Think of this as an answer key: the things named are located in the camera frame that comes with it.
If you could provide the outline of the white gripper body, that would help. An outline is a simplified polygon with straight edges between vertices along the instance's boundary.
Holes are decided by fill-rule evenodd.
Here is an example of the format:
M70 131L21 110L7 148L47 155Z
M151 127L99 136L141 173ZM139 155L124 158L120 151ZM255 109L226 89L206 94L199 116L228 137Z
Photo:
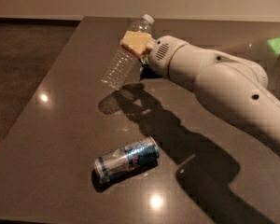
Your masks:
M187 44L170 35L160 37L148 55L150 68L163 78L185 78L185 66L181 64L182 55L178 50Z

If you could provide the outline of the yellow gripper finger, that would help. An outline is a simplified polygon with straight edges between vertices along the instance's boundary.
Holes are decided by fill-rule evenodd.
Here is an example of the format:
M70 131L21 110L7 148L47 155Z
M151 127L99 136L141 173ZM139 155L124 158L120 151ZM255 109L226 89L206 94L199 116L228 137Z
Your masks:
M134 54L143 55L154 48L155 39L148 33L127 31L121 44Z

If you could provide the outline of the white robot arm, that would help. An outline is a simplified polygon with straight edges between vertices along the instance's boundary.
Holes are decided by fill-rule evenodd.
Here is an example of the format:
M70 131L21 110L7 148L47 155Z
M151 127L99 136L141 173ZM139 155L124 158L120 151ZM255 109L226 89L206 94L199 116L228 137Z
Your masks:
M128 31L121 45L134 55L147 54L155 73L192 91L206 110L280 157L280 101L267 90L268 77L259 64L169 35L153 39Z

